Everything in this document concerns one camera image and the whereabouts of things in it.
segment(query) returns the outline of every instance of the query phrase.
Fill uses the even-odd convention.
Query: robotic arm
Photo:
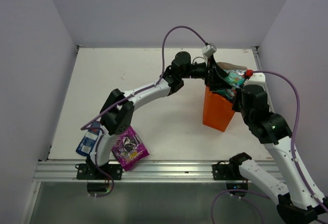
[[[179,52],[158,83],[152,82],[124,92],[115,89],[110,93],[100,112],[120,100],[125,99],[125,101],[105,113],[100,120],[102,126],[106,128],[105,134],[101,144],[94,146],[86,160],[94,175],[99,173],[96,164],[103,170],[106,168],[111,149],[117,137],[130,126],[133,112],[153,100],[177,92],[184,85],[183,78],[201,78],[211,91],[231,88],[224,80],[228,74],[214,59],[215,46],[206,45],[202,51],[205,63],[192,64],[189,53]],[[263,79],[263,74],[249,76],[244,86],[236,90],[233,110],[241,113],[249,130],[272,155],[285,184],[261,169],[246,153],[230,158],[228,165],[230,173],[246,178],[258,186],[275,203],[285,223],[311,223],[319,214],[324,213],[324,209],[315,198],[322,201],[326,207],[328,207],[328,198],[317,188],[295,149],[302,171],[316,196],[311,195],[300,177],[291,154],[292,132],[282,116],[269,111],[268,95],[262,87]]]

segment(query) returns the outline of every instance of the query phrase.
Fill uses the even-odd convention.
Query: pink snack bag
[[[130,170],[137,161],[149,155],[131,126],[118,137],[112,152],[125,171]]]

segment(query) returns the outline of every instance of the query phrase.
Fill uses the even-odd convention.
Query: gray floor
[[[87,195],[86,183],[43,183],[31,223],[211,223],[213,198],[225,186],[213,184],[117,183],[107,197]],[[266,224],[283,223],[274,204],[257,196],[246,196],[263,212]],[[217,224],[260,224],[249,204],[228,194],[215,205]]]

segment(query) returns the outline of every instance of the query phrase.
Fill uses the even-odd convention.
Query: gray wall
[[[260,46],[263,69],[289,77],[300,94],[299,152],[322,191],[328,194],[327,80],[328,0],[287,0]],[[293,127],[295,98],[277,77],[268,85],[275,111]]]
[[[54,0],[71,36],[87,47],[159,47],[177,25],[198,30],[218,47],[258,46],[285,0]],[[190,32],[170,46],[199,46]]]
[[[52,0],[0,0],[0,219],[18,223],[75,60]]]

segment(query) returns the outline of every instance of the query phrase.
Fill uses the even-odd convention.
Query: orange bin
[[[219,94],[212,93],[206,87],[203,110],[203,124],[224,132],[229,125],[235,111],[232,103]]]

